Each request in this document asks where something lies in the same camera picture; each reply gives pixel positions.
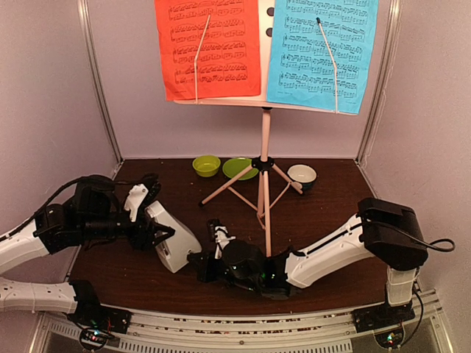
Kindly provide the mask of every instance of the wooden table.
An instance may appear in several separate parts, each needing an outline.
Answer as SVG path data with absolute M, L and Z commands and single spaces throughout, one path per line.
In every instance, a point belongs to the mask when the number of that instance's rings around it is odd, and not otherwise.
M 314 188 L 305 196 L 288 190 L 272 209 L 272 252 L 308 246 L 340 227 L 357 211 L 357 203 L 371 196 L 352 160 L 277 160 L 286 171 L 303 163 L 318 173 Z M 208 241 L 206 221 L 219 218 L 231 235 L 265 249 L 264 231 L 255 211 L 226 190 L 203 208 L 198 203 L 224 182 L 220 171 L 212 178 L 198 177 L 191 160 L 128 160 L 117 179 L 139 179 L 146 173 L 160 175 L 158 200 L 198 237 L 204 249 Z M 272 200 L 285 186 L 271 174 Z M 258 178 L 237 182 L 235 189 L 256 203 Z M 121 198 L 129 188 L 119 189 Z M 383 301 L 386 265 L 375 258 L 362 260 L 315 282 L 285 301 L 273 301 L 221 283 L 201 283 L 190 266 L 176 274 L 163 267 L 157 254 L 133 251 L 126 240 L 79 253 L 72 279 L 87 279 L 105 304 L 167 313 L 207 315 L 268 315 L 302 313 L 352 307 Z

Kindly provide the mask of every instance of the white enclosure wall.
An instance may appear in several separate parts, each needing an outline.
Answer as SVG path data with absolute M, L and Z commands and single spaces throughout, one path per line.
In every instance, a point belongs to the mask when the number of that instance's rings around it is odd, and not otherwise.
M 0 234 L 61 184 L 115 166 L 75 0 L 0 1 Z M 62 282 L 71 251 L 2 275 Z M 0 313 L 0 351 L 26 352 L 35 316 Z
M 471 346 L 471 2 L 404 1 L 402 27 L 366 172 L 381 198 L 413 207 L 424 238 L 453 238 L 422 270 L 459 352 Z
M 165 101 L 153 0 L 93 0 L 89 7 L 107 103 L 124 157 L 260 153 L 260 108 L 181 106 Z M 381 0 L 360 115 L 273 110 L 274 157 L 356 157 L 378 76 L 388 14 L 389 0 Z

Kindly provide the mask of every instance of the yellow-green bowl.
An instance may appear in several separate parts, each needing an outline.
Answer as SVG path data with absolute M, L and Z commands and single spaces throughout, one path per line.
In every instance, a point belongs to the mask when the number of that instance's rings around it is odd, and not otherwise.
M 221 160 L 216 156 L 201 156 L 193 161 L 196 174 L 204 178 L 216 175 L 220 166 Z
M 233 158 L 231 160 L 228 160 L 224 165 L 222 166 L 222 172 L 226 177 L 229 179 L 232 179 L 235 177 L 237 174 L 239 174 L 241 171 L 243 171 L 245 168 L 247 168 L 249 165 L 252 164 L 252 160 L 250 158 Z M 247 174 L 245 174 L 242 178 L 239 180 L 248 180 L 253 177 L 256 177 L 258 174 L 258 169 L 252 169 L 249 171 Z

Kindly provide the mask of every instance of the music stand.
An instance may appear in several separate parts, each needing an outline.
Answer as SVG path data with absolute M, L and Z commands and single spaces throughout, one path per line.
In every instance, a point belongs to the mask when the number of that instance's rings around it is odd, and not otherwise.
M 273 11 L 269 11 L 270 8 L 275 7 L 275 0 L 258 0 L 258 15 L 259 15 L 259 30 L 260 30 L 260 60 L 261 60 L 261 94 L 259 96 L 246 96 L 246 97 L 224 97 L 224 98 L 209 98 L 209 99 L 198 99 L 197 95 L 197 80 L 195 80 L 195 92 L 196 98 L 194 100 L 189 99 L 185 101 L 175 101 L 178 104 L 206 104 L 206 105 L 231 105 L 231 106 L 244 106 L 244 107 L 262 107 L 262 146 L 261 146 L 261 155 L 255 159 L 252 159 L 252 165 L 246 167 L 243 171 L 233 177 L 231 180 L 226 182 L 211 195 L 202 200 L 199 205 L 204 206 L 211 199 L 219 195 L 222 191 L 228 189 L 237 195 L 242 201 L 248 204 L 257 212 L 257 218 L 262 226 L 265 229 L 265 247 L 266 247 L 266 256 L 269 257 L 272 255 L 272 237 L 271 237 L 271 219 L 270 219 L 270 208 L 273 207 L 281 196 L 292 187 L 299 194 L 302 194 L 302 189 L 299 183 L 293 182 L 280 168 L 275 164 L 275 161 L 269 156 L 269 139 L 270 139 L 270 124 L 271 124 L 271 110 L 272 108 L 285 108 L 285 109 L 295 109 L 295 110 L 310 110 L 314 112 L 331 112 L 338 113 L 337 105 L 337 92 L 336 92 L 336 109 L 335 110 L 323 110 L 311 107 L 303 107 L 297 105 L 289 104 L 278 104 L 270 103 L 266 101 L 266 91 L 268 86 L 268 75 L 269 75 L 269 64 L 270 64 L 270 54 L 272 47 L 272 38 L 268 36 L 268 29 L 273 27 Z M 198 54 L 195 56 L 195 75 L 196 75 L 196 62 Z M 240 193 L 232 188 L 232 184 L 237 182 L 245 174 L 247 174 L 252 169 L 258 169 L 259 173 L 259 183 L 258 183 L 258 203 L 255 206 L 252 202 L 243 197 Z M 270 204 L 270 195 L 269 195 L 269 171 L 273 169 L 276 171 L 286 182 L 287 185 L 284 190 L 278 195 L 272 204 Z

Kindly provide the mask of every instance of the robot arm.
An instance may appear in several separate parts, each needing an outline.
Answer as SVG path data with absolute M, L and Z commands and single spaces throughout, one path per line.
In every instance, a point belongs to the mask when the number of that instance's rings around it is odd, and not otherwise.
M 414 211 L 378 199 L 359 202 L 357 214 L 314 244 L 269 258 L 257 246 L 230 238 L 221 224 L 213 222 L 212 228 L 216 250 L 189 257 L 199 280 L 221 279 L 273 299 L 287 298 L 296 288 L 376 256 L 389 266 L 387 301 L 401 306 L 411 301 L 417 269 L 428 257 Z
M 160 206 L 152 203 L 160 190 L 157 176 L 146 176 L 135 185 L 124 207 L 114 195 L 113 180 L 103 176 L 78 180 L 74 196 L 64 204 L 46 203 L 28 221 L 0 236 L 0 274 L 92 240 L 109 243 L 127 238 L 134 249 L 144 250 L 174 235 L 173 228 L 159 224 L 147 211 Z M 62 312 L 85 326 L 101 329 L 110 324 L 114 332 L 125 332 L 123 322 L 130 321 L 126 310 L 100 305 L 87 281 L 45 285 L 0 278 L 0 312 L 9 310 Z

